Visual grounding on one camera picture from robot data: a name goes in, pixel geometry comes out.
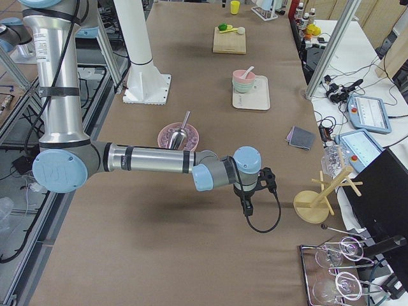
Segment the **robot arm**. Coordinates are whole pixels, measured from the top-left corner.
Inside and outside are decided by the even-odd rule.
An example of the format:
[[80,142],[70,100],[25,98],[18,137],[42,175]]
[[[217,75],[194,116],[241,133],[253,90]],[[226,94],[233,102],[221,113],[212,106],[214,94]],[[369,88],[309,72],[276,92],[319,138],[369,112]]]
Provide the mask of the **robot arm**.
[[252,214],[251,196],[261,187],[260,153],[241,147],[218,158],[211,151],[190,152],[97,142],[82,124],[77,72],[76,33],[96,25],[95,1],[22,1],[24,22],[31,28],[37,56],[45,132],[33,174],[49,191],[68,193],[95,173],[116,169],[190,173],[199,191],[232,185],[244,214]]

